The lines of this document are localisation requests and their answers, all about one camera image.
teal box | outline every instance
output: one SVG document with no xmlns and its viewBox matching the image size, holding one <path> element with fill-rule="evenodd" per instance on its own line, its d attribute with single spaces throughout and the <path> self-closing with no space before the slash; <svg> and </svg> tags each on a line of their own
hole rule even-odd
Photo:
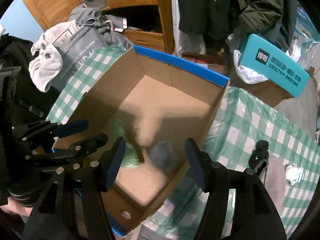
<svg viewBox="0 0 320 240">
<path fill-rule="evenodd" d="M 240 46 L 240 64 L 264 75 L 295 98 L 306 85 L 309 74 L 293 59 L 265 39 L 251 34 Z"/>
</svg>

wooden drawer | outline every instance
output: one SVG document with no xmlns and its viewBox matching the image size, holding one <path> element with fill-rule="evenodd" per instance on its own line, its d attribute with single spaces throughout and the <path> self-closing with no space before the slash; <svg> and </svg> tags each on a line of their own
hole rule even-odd
<svg viewBox="0 0 320 240">
<path fill-rule="evenodd" d="M 125 30 L 123 34 L 135 45 L 165 52 L 164 38 L 161 33 Z"/>
</svg>

green checkered tablecloth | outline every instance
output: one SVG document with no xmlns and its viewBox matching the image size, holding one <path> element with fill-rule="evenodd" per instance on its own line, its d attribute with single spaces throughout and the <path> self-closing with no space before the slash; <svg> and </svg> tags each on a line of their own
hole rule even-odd
<svg viewBox="0 0 320 240">
<path fill-rule="evenodd" d="M 212 160 L 243 171 L 259 140 L 269 142 L 269 152 L 283 164 L 303 168 L 304 180 L 287 184 L 281 219 L 289 237 L 306 212 L 319 180 L 319 146 L 299 127 L 245 90 L 228 87 L 220 109 L 203 143 Z M 231 232 L 233 208 L 229 192 L 223 237 Z M 162 207 L 144 225 L 169 239 L 193 239 L 208 193 L 203 193 L 189 171 Z"/>
<path fill-rule="evenodd" d="M 48 115 L 50 121 L 67 123 L 83 95 L 125 52 L 124 46 L 116 44 L 97 49 L 86 59 L 53 105 Z"/>
</svg>

cardboard box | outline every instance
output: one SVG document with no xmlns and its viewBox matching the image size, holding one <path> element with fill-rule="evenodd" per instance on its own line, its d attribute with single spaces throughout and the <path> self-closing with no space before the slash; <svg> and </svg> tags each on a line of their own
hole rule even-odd
<svg viewBox="0 0 320 240">
<path fill-rule="evenodd" d="M 230 86 L 242 88 L 248 91 L 271 107 L 276 107 L 285 99 L 293 98 L 289 92 L 285 91 L 283 88 L 279 87 L 277 84 L 274 84 L 270 80 L 257 84 L 247 84 L 243 82 L 241 78 L 238 77 L 233 65 L 229 70 L 228 78 L 230 78 Z"/>
<path fill-rule="evenodd" d="M 107 213 L 127 232 L 156 211 L 175 188 L 189 165 L 185 141 L 202 145 L 215 118 L 228 78 L 192 62 L 139 46 L 129 49 L 97 81 L 80 102 L 69 122 L 87 119 L 86 132 L 59 139 L 67 148 L 100 132 L 112 134 L 112 122 L 121 119 L 126 139 L 143 155 L 138 168 L 121 169 L 112 189 L 101 193 Z M 88 157 L 98 160 L 114 138 Z M 170 140 L 179 166 L 168 174 L 152 165 L 148 154 L 159 142 Z M 125 219 L 127 211 L 131 219 Z"/>
<path fill-rule="evenodd" d="M 228 63 L 224 54 L 222 55 L 206 55 L 198 53 L 183 53 L 182 58 L 200 66 L 209 68 L 221 75 L 227 75 Z"/>
<path fill-rule="evenodd" d="M 251 34 L 239 50 L 242 54 L 241 65 L 264 75 L 294 97 L 299 97 L 309 75 L 293 59 L 255 34 Z"/>
</svg>

black jacket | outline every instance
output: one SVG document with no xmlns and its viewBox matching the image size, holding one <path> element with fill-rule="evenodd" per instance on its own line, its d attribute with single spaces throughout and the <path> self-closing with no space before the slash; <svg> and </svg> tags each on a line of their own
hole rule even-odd
<svg viewBox="0 0 320 240">
<path fill-rule="evenodd" d="M 284 0 L 178 0 L 178 2 L 179 30 L 187 34 L 208 34 L 215 40 L 227 38 L 235 25 L 240 25 L 244 33 L 262 33 L 283 16 L 284 9 Z"/>
<path fill-rule="evenodd" d="M 0 68 L 21 66 L 17 77 L 15 100 L 11 106 L 11 122 L 19 126 L 45 119 L 59 96 L 55 88 L 47 93 L 39 91 L 33 84 L 29 63 L 35 56 L 31 54 L 32 42 L 8 34 L 0 38 Z"/>
</svg>

